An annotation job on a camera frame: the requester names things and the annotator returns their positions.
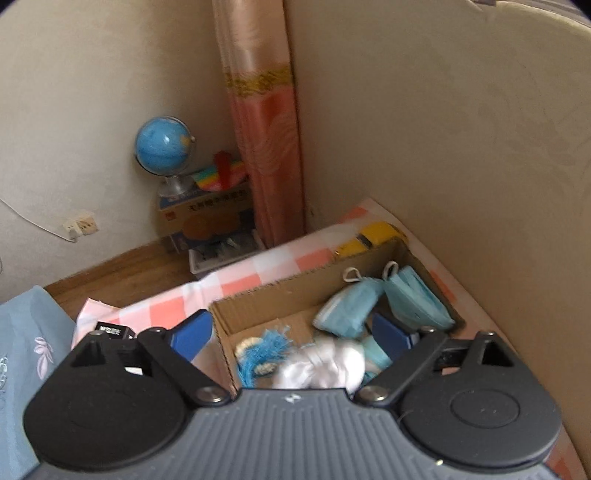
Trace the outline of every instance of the blue gripper pad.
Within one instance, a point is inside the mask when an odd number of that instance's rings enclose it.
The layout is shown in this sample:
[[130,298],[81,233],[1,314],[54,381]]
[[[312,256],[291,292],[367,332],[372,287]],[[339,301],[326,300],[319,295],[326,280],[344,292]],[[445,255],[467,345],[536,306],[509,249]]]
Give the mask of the blue gripper pad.
[[170,330],[170,346],[191,362],[212,336],[213,316],[199,310]]
[[379,313],[372,315],[372,335],[392,362],[414,345],[412,339],[414,334],[404,333]]

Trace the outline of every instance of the product box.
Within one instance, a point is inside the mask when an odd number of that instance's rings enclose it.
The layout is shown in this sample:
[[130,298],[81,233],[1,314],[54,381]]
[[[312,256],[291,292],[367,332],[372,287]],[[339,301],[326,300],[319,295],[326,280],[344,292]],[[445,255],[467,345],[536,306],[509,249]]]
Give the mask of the product box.
[[161,198],[158,233],[170,236],[177,250],[188,250],[223,240],[254,225],[252,193],[248,182],[223,192],[204,192],[195,187],[174,198]]
[[[217,301],[210,306],[216,334],[225,357],[230,385],[235,394],[240,388],[234,350],[245,338],[258,337],[266,329],[283,330],[295,345],[313,341],[318,330],[312,320],[332,295],[345,288],[343,270],[356,267],[364,276],[380,277],[384,265],[395,260],[400,267],[410,265],[445,305],[456,324],[452,331],[465,327],[458,315],[425,266],[408,250],[402,239],[395,239],[367,252],[335,260],[333,263],[307,271],[285,280],[261,286]],[[268,388],[271,379],[260,378],[257,386]]]

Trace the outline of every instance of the blue cushion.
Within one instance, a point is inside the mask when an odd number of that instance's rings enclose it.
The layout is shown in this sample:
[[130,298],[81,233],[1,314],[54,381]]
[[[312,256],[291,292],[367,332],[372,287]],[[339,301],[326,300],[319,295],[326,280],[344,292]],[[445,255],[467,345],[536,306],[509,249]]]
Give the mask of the blue cushion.
[[70,352],[74,322],[41,287],[0,305],[0,478],[17,480],[37,464],[22,428],[24,410]]

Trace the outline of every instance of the yellow toy car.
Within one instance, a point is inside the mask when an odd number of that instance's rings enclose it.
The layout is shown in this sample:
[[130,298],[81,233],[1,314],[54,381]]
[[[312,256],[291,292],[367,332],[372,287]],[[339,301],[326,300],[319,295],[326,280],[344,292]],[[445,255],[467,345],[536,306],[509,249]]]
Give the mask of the yellow toy car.
[[351,257],[382,245],[394,238],[401,238],[408,245],[407,236],[388,222],[376,222],[361,229],[357,236],[337,248],[337,258]]

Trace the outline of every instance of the globe stand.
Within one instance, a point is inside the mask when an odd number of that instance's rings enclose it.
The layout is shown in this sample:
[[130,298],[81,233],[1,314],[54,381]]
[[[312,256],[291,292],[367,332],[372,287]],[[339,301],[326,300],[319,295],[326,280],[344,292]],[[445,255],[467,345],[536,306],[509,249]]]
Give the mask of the globe stand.
[[166,177],[165,181],[158,187],[158,195],[161,197],[177,197],[187,193],[194,187],[195,183],[191,177],[172,175]]

